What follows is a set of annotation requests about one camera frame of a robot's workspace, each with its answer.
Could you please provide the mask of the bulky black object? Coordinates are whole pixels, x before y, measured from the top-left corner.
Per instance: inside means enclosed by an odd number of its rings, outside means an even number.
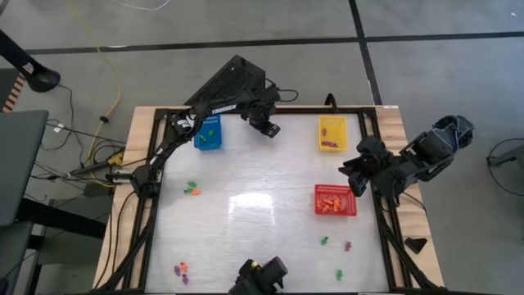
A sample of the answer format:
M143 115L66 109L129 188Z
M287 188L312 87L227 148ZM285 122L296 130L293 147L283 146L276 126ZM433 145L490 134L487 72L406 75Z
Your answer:
M228 295L277 295L284 289L283 278L287 273L287 267L279 256L264 265L248 259L240 267Z

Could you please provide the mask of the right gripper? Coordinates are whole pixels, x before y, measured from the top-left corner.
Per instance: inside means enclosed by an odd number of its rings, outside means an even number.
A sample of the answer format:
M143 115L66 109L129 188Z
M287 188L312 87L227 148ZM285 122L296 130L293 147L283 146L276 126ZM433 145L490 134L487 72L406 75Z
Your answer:
M345 161L338 171L349 178L349 185L356 197L361 197L370 179L379 175L392 175L394 156L383 141L370 136L357 145L359 157Z

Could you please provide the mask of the black stand with round base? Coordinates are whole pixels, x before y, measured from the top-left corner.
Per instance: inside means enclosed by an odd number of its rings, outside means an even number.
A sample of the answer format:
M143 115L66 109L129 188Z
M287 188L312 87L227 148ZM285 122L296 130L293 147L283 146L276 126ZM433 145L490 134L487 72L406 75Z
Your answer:
M0 56L11 63L36 93L53 90L61 81L58 72L33 59L23 48L0 29Z

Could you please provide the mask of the striped floor marker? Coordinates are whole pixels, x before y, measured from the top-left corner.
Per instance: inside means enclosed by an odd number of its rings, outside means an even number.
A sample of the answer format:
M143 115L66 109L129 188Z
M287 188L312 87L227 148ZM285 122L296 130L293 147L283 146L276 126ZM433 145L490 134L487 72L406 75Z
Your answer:
M25 86L25 83L25 77L22 74L18 74L9 94L7 95L7 100L2 106L1 112L9 113L14 110L15 105L19 99L20 93Z

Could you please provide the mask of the red plastic basket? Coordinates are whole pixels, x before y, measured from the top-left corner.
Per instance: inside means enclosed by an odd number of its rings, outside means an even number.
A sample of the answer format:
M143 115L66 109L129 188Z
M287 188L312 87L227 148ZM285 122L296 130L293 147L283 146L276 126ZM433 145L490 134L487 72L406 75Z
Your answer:
M324 198L330 199L332 201L336 198L339 198L341 200L341 205L339 206L340 210L338 212L334 212L332 207L335 205L328 205L324 203ZM322 214L322 208L316 207L316 199L322 200L322 207L329 206L329 212L327 214ZM316 184L314 186L314 213L321 216L357 216L356 197L349 186Z

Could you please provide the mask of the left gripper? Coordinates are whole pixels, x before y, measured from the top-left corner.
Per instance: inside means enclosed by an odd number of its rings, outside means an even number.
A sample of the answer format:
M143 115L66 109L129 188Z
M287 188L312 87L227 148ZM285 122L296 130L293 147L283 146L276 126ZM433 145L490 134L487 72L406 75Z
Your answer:
M276 111L275 103L280 100L277 88L267 88L261 94L256 94L255 99L247 104L244 110L244 120L250 123L260 123L258 130L269 138L274 138L280 127L269 121L270 116Z

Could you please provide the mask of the dark grey stand leg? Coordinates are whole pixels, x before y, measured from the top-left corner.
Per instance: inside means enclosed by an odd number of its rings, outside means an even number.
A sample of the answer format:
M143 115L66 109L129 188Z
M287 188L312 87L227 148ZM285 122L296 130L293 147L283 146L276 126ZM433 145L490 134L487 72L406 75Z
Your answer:
M515 161L524 170L524 144L504 152L496 157L487 157L487 163L490 167L498 167L510 161Z

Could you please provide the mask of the dark grey furniture panel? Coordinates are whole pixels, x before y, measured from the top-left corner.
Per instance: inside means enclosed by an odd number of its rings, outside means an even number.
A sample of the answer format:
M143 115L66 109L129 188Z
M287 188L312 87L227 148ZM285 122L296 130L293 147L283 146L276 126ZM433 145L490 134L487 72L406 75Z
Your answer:
M0 226L0 295L12 295L25 259L33 224Z

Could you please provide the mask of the black desk base beam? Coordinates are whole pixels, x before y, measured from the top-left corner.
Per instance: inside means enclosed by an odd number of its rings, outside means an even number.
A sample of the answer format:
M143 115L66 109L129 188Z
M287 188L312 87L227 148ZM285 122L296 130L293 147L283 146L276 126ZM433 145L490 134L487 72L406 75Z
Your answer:
M30 221L37 225L99 239L103 239L106 233L106 225L100 221L26 198L19 205L15 221Z

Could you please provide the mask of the black perforated computer case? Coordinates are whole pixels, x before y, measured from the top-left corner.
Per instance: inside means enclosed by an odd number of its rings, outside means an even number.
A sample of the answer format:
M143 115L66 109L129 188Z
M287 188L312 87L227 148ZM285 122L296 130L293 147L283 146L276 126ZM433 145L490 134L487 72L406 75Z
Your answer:
M243 57L234 55L185 102L185 105L195 106L204 102L231 99L244 89L259 88L264 78L263 69Z

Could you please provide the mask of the grey desk top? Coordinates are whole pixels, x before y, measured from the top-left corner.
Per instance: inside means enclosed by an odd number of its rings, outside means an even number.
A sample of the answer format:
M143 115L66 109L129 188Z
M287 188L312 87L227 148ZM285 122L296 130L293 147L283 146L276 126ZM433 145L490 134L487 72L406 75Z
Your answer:
M48 112L0 113L0 226L27 220L37 205L24 198Z

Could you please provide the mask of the grey floor box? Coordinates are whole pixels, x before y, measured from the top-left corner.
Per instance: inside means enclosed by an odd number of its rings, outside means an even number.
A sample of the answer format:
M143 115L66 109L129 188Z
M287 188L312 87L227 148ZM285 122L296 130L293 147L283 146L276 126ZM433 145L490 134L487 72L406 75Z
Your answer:
M85 197L106 197L114 194L114 187L106 187L101 184L89 183L84 188Z

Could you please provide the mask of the black floor tape strip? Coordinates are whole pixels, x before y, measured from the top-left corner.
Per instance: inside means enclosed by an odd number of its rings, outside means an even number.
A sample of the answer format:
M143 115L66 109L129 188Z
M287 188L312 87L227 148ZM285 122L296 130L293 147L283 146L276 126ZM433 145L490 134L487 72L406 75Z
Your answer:
M100 52L145 52L167 51L185 49L207 48L251 48L265 46L292 46L315 44L344 44L344 43L389 43L389 42L419 42L419 41L444 41L468 39L513 39L524 38L524 31L468 33L468 34L414 34L394 36L369 36L369 37L333 37L333 38L301 38L301 39L257 39L242 41L215 41L201 43L159 43L148 45L111 45L100 47ZM56 55L56 54L84 54L96 53L95 47L78 48L35 48L28 49L30 55Z
M377 84L377 78L373 68L373 62L368 50L368 43L364 33L363 23L359 14L359 9L356 0L349 0L350 10L355 25L355 32L359 44L359 49L364 63L364 70L368 80L368 86L374 105L382 105L382 96Z

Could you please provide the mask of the blue plastic basket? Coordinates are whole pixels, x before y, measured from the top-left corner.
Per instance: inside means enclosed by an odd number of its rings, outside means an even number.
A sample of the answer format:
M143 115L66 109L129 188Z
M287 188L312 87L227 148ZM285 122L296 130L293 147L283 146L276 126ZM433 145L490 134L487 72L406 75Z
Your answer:
M214 136L209 136L210 130L215 131ZM206 141L203 142L199 139L199 135L203 135ZM213 115L207 117L200 130L194 137L194 147L201 151L215 150L221 148L222 145L222 134L221 134L221 119L220 115Z

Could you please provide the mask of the yellow plastic basket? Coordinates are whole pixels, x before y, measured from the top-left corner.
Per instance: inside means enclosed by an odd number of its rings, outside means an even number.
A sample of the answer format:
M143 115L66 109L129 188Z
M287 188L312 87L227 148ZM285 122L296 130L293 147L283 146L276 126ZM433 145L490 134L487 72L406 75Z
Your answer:
M322 129L327 129L327 135L322 136ZM327 147L322 141L337 143L339 147ZM318 147L323 152L342 152L348 148L348 132L346 118L343 116L320 116L318 119Z

